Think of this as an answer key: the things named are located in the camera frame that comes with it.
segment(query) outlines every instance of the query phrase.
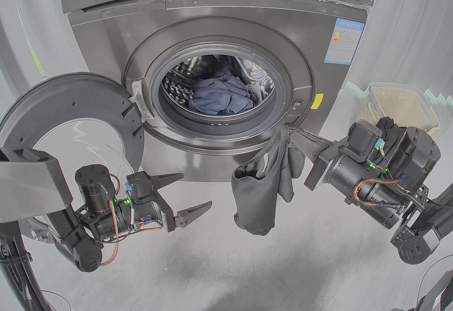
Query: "qr code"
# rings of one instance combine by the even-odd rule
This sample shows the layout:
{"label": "qr code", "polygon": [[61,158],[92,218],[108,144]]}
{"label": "qr code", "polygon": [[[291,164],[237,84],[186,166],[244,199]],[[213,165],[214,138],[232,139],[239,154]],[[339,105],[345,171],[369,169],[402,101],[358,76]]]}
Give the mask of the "qr code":
{"label": "qr code", "polygon": [[359,40],[360,32],[348,32],[345,43],[356,44]]}

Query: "gray floor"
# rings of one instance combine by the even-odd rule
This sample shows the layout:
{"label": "gray floor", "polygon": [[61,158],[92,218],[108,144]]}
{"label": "gray floor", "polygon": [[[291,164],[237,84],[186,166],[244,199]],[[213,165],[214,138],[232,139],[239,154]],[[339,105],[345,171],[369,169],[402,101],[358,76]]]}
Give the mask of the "gray floor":
{"label": "gray floor", "polygon": [[[322,131],[341,137],[357,115],[359,100],[343,90]],[[452,109],[436,106],[441,125],[435,138],[443,157],[427,181],[438,195],[453,180],[448,171],[453,137]],[[51,245],[25,240],[43,289],[64,295],[76,311],[107,310],[376,310],[415,305],[424,272],[449,254],[453,236],[442,241],[421,265],[399,260],[385,230],[360,209],[347,206],[339,192],[322,186],[304,188],[294,180],[296,195],[277,205],[276,227],[265,237],[236,228],[235,204],[228,183],[176,183],[162,191],[173,209],[213,201],[198,222],[173,233],[145,232],[120,244],[116,260],[83,274]],[[109,257],[112,249],[104,250]],[[427,291],[453,267],[448,258],[428,273]],[[3,310],[15,311],[1,284]],[[68,310],[57,297],[49,297]]]}

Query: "energy label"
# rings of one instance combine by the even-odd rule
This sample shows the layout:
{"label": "energy label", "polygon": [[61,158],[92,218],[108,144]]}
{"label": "energy label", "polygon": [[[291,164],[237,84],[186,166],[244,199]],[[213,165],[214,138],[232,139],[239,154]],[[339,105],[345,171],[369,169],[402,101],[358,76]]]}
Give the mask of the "energy label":
{"label": "energy label", "polygon": [[350,65],[364,26],[364,23],[337,18],[324,62]]}

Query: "front-loading washing machine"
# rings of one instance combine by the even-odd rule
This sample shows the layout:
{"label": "front-loading washing machine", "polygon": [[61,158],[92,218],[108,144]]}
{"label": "front-loading washing machine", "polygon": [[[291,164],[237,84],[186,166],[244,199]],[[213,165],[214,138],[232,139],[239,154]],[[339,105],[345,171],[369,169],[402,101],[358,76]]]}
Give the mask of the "front-loading washing machine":
{"label": "front-loading washing machine", "polygon": [[[67,102],[67,110],[63,105],[50,110],[60,117],[41,121],[49,124],[46,131],[77,117],[102,120],[118,133],[132,168],[141,160],[150,174],[183,172],[185,180],[201,182],[229,181],[281,124],[319,133],[373,5],[373,0],[61,2],[89,71],[100,76],[65,75],[50,80],[52,90],[44,83],[29,92],[36,97],[58,85],[64,89],[64,100],[56,98]],[[194,107],[196,84],[225,71],[239,78],[252,105],[234,113]],[[80,93],[99,104],[83,107]],[[113,102],[116,115],[102,114]],[[2,129],[3,146],[20,147],[29,138],[11,134]]]}

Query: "laundry basket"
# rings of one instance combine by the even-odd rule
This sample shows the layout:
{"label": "laundry basket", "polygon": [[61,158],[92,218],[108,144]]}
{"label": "laundry basket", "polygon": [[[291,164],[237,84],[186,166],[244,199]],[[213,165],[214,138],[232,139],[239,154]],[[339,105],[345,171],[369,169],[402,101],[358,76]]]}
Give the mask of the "laundry basket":
{"label": "laundry basket", "polygon": [[400,83],[372,82],[361,105],[359,119],[376,125],[386,116],[399,126],[415,126],[429,135],[439,128],[433,108],[418,88]]}

